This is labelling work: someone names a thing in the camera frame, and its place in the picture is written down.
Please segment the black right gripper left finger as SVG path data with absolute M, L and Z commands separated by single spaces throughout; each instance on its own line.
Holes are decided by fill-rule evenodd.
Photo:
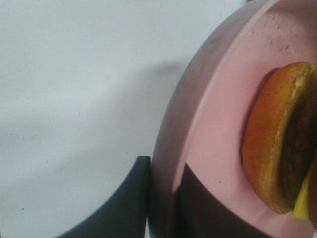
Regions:
M 143 238 L 148 207 L 151 158 L 139 156 L 115 193 L 96 212 L 61 238 Z

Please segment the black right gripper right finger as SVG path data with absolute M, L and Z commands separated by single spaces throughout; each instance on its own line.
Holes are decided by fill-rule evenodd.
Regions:
M 177 191 L 175 238 L 267 238 L 222 205 L 185 166 Z

